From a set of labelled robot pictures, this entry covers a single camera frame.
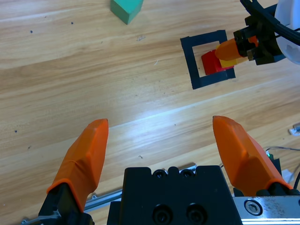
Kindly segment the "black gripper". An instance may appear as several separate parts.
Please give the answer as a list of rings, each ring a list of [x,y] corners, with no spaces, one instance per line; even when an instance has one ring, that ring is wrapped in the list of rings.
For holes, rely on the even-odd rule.
[[[224,61],[247,57],[257,65],[281,61],[285,58],[278,47],[275,33],[253,16],[245,18],[246,27],[235,31],[234,38],[222,42],[215,56]]]

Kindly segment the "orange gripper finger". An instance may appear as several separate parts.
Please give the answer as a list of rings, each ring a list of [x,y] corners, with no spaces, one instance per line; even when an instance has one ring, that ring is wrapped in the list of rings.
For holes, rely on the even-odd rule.
[[[91,122],[68,149],[38,214],[40,225],[92,225],[84,212],[99,184],[108,141],[108,120]]]
[[[266,152],[240,125],[213,117],[217,148],[230,183],[245,196],[299,195],[276,169]]]

